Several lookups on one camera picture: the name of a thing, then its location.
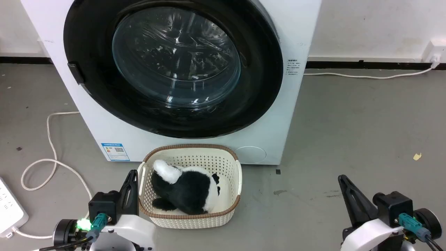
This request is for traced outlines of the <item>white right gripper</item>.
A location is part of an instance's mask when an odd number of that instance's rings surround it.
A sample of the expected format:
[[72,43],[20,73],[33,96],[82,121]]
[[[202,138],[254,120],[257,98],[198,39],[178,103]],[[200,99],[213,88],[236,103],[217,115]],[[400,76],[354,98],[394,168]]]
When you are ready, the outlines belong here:
[[352,227],[358,228],[344,230],[347,235],[341,251],[414,251],[417,241],[432,251],[443,249],[436,242],[443,229],[432,211],[421,208],[414,210],[412,216],[401,213],[392,228],[376,219],[378,209],[346,175],[339,175],[338,182]]

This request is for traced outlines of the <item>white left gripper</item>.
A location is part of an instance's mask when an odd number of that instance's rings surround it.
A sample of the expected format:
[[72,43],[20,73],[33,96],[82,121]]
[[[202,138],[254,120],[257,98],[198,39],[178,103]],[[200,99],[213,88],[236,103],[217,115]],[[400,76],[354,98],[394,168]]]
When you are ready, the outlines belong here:
[[155,251],[156,227],[139,216],[139,174],[130,170],[120,189],[118,222],[105,226],[93,243],[70,246],[86,237],[90,229],[88,219],[63,219],[56,225],[53,245],[63,246],[58,251]]

